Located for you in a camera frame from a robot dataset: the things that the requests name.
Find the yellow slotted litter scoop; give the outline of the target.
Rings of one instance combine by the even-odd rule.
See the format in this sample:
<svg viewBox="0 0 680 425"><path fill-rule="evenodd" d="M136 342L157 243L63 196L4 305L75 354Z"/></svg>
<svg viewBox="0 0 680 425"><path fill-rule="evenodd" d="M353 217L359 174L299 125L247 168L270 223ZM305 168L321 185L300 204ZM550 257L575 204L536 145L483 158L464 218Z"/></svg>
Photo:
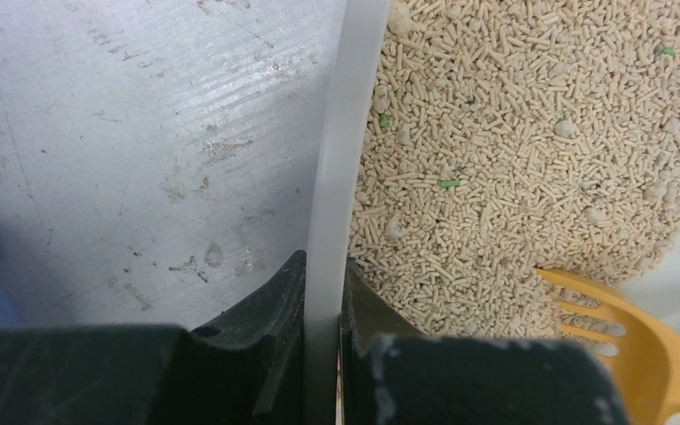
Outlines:
<svg viewBox="0 0 680 425"><path fill-rule="evenodd" d="M539 268L537 273L548 282L599 302L589 307L561 301L564 310L624 327L622 336L568 324L560 329L616 347L614 356L600 354L598 358L610 369L632 423L663 424L680 413L680 336L675 330L612 287L559 269Z"/></svg>

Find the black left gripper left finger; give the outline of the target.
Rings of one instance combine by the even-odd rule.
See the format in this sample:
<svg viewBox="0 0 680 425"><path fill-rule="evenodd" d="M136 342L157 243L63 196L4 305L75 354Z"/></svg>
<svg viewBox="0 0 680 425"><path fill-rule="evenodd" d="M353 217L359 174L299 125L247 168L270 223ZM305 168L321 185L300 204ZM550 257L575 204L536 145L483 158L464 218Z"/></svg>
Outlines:
<svg viewBox="0 0 680 425"><path fill-rule="evenodd" d="M0 424L299 424L306 255L207 323L0 328Z"/></svg>

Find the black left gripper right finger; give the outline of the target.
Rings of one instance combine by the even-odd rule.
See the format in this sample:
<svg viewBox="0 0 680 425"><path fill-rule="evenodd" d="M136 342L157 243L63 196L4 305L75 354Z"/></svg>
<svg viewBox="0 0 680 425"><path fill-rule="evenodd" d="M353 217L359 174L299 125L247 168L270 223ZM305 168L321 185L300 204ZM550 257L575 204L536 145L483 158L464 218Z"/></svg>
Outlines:
<svg viewBox="0 0 680 425"><path fill-rule="evenodd" d="M387 305L354 260L340 319L346 424L626 424L610 374L576 343L428 336Z"/></svg>

